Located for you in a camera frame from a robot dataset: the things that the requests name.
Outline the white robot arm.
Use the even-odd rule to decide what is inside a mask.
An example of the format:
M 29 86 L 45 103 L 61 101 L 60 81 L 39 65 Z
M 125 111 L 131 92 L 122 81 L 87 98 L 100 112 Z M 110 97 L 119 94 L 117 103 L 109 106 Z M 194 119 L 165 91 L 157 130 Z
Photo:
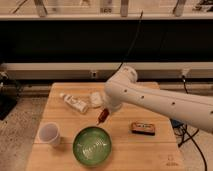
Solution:
M 107 80 L 104 103 L 111 113 L 126 102 L 213 134 L 213 98 L 152 89 L 137 84 L 137 79 L 136 70 L 124 66 Z

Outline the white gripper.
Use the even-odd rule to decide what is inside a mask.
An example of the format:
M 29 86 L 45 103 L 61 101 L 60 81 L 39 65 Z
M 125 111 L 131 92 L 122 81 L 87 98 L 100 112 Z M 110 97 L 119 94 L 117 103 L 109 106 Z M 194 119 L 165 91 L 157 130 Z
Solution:
M 104 107 L 109 111 L 110 114 L 115 113 L 122 107 L 122 103 L 116 99 L 105 95 L 103 97 Z

